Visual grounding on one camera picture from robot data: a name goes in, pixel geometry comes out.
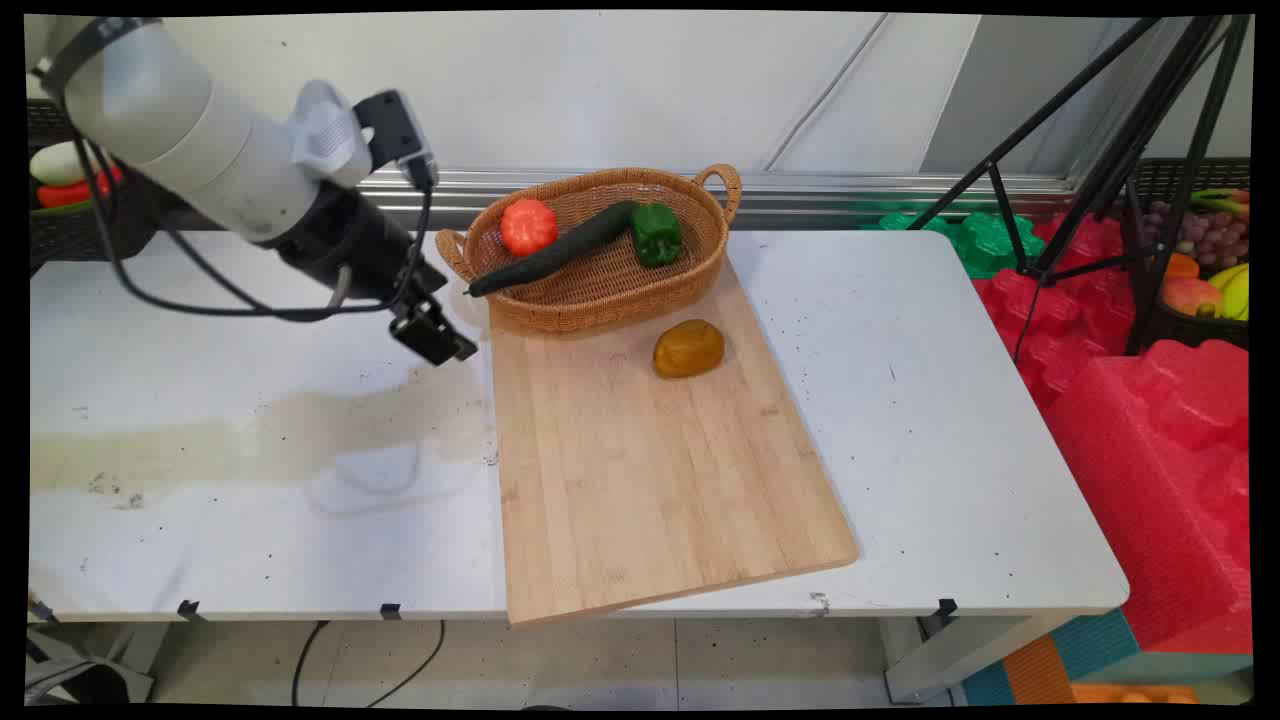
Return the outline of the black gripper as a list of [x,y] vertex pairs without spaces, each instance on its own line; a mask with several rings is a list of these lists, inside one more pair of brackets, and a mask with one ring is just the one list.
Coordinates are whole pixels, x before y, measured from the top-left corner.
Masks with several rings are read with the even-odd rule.
[[413,265],[399,296],[390,336],[434,366],[462,363],[477,346],[458,332],[433,295],[447,278],[413,250],[415,237],[356,190],[320,183],[311,208],[268,247],[296,270],[332,288],[343,266],[351,270],[348,296],[389,302]]

